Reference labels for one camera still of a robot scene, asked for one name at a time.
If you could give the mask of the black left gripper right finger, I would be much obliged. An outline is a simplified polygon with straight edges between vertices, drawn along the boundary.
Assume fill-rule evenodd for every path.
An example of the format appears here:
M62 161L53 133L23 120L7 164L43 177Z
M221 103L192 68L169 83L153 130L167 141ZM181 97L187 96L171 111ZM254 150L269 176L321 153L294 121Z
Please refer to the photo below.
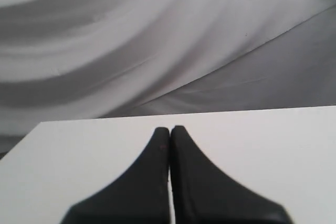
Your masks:
M183 126L171 132L170 173L176 223L292 223L282 205L213 164Z

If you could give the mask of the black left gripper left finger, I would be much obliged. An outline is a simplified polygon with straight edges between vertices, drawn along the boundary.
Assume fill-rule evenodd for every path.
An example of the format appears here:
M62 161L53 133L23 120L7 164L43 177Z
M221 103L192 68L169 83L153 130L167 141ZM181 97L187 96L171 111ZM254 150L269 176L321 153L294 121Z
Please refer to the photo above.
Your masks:
M170 132L154 130L134 163L114 182L73 205L62 223L170 223Z

